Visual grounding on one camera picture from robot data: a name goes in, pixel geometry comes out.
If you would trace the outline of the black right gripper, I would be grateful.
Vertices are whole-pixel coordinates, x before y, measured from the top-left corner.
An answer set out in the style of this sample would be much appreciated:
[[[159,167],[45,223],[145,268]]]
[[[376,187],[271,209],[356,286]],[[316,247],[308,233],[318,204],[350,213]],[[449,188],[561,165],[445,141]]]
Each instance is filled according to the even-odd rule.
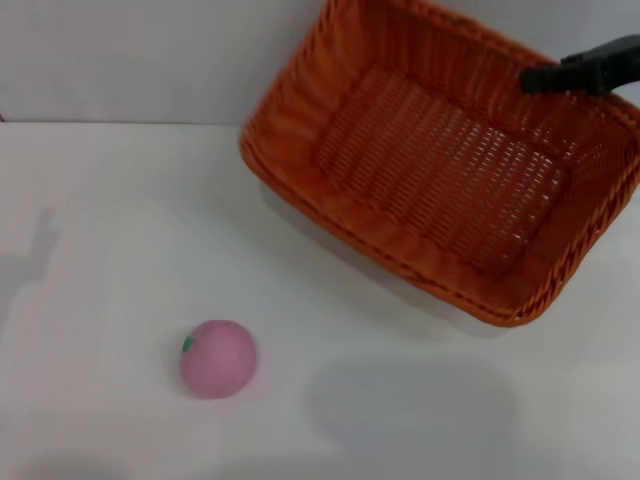
[[[566,69],[577,71],[571,90],[608,95],[618,87],[639,81],[639,35],[626,35],[561,59],[560,65],[525,68],[520,88],[525,94],[562,93],[568,90]]]

